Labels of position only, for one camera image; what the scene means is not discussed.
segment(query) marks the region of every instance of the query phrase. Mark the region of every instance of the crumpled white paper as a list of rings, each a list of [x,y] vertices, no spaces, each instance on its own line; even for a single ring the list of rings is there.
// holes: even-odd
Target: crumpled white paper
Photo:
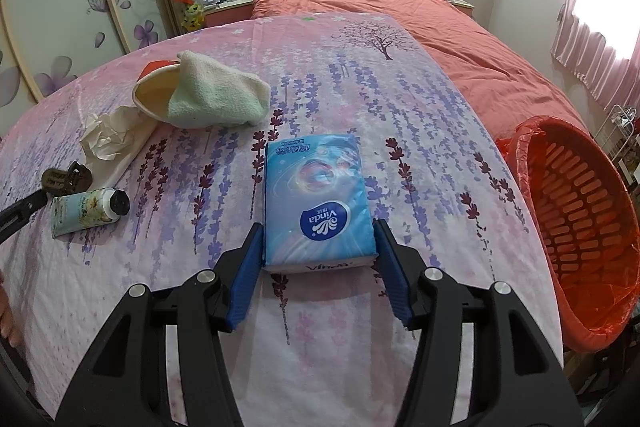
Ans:
[[[80,145],[94,177],[89,190],[115,186],[157,124],[138,108],[125,105],[111,113],[87,115]]]

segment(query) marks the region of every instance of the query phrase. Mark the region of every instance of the laundry basket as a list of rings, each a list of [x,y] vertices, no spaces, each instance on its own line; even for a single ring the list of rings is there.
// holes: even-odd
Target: laundry basket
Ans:
[[[638,220],[625,185],[596,142],[559,118],[518,126],[507,157],[545,245],[564,344],[604,349],[640,292]]]

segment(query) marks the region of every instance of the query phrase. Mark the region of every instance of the nightstand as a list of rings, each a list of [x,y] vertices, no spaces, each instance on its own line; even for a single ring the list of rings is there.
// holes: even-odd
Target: nightstand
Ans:
[[[245,21],[254,12],[254,0],[237,0],[220,3],[217,7],[204,10],[205,26],[222,26],[232,22]]]
[[[463,14],[469,15],[469,17],[473,18],[475,6],[473,6],[472,4],[463,0],[445,0],[445,1],[448,1],[450,4],[455,6]]]

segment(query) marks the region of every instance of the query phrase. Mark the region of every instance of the metal bolt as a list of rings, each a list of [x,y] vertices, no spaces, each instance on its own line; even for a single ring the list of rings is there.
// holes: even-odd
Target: metal bolt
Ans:
[[[198,273],[198,282],[207,283],[216,278],[216,274],[212,270],[203,270]]]
[[[439,281],[440,279],[442,279],[442,272],[437,268],[431,266],[424,271],[424,276],[429,280]]]
[[[132,297],[142,297],[145,294],[146,288],[143,284],[135,284],[129,288],[129,295]]]
[[[495,290],[502,295],[509,295],[511,293],[511,286],[504,281],[498,281],[494,284]]]

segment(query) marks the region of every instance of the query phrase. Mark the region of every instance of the bed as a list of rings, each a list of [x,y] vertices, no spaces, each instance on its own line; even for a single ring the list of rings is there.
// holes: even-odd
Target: bed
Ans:
[[[558,87],[445,0],[254,0],[253,17],[314,12],[391,15],[447,73],[494,139],[510,138],[520,123],[544,114],[586,131]]]
[[[393,37],[392,60],[367,46],[372,30]],[[146,65],[185,49],[258,74],[271,86],[270,115],[256,127],[159,124],[116,184],[130,197],[128,216],[52,239],[49,205],[0,245],[36,397],[50,414],[127,288],[179,285],[238,247],[252,222],[263,221],[264,146],[306,134],[353,134],[372,216],[459,282],[508,281],[561,359],[543,248],[493,137],[388,15],[265,16],[160,42],[87,73],[23,115],[2,142],[0,204],[38,188],[44,169],[82,162],[87,115],[132,105]],[[179,421],[175,331],[167,342]],[[375,267],[360,267],[262,273],[247,319],[222,344],[246,425],[382,427],[398,413],[417,338],[392,315]],[[468,409],[470,346],[465,329],[454,420]]]

